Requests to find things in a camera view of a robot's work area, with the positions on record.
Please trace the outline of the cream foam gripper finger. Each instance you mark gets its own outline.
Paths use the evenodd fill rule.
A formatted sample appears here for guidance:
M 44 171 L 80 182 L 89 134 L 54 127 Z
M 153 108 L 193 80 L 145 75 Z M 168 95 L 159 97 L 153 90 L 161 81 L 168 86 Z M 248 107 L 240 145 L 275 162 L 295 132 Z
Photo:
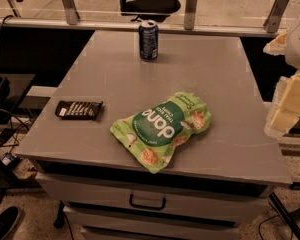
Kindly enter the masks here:
M 275 39 L 265 45 L 263 52 L 273 56 L 284 55 L 286 51 L 287 34 L 287 30 L 280 33 Z
M 275 132 L 288 133 L 299 118 L 300 70 L 297 70 L 290 78 L 279 79 L 268 115 L 268 127 Z

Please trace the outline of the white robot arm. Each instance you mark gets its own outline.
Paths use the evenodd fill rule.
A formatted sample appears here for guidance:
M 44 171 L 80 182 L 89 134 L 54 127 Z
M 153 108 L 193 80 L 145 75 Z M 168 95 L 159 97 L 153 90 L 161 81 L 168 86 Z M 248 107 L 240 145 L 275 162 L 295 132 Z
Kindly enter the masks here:
M 287 134 L 300 119 L 300 15 L 294 23 L 265 45 L 263 52 L 283 55 L 297 69 L 291 77 L 281 77 L 276 85 L 266 117 L 264 132 L 278 138 Z

